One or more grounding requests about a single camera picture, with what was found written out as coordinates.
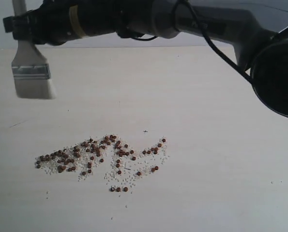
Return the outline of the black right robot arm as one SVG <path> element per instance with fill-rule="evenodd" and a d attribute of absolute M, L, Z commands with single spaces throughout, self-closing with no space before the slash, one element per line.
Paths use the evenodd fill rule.
<path fill-rule="evenodd" d="M 288 118 L 288 0 L 45 0 L 12 2 L 4 30 L 18 42 L 11 67 L 16 95 L 55 98 L 38 45 L 115 33 L 123 39 L 201 36 L 249 82 L 259 100 Z"/>

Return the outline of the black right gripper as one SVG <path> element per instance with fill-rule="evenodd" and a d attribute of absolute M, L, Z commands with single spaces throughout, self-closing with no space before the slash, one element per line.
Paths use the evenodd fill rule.
<path fill-rule="evenodd" d="M 74 39 L 69 17 L 72 5 L 71 0 L 45 0 L 38 9 L 27 14 L 5 17 L 2 20 L 4 30 L 12 33 L 16 41 L 62 45 Z"/>

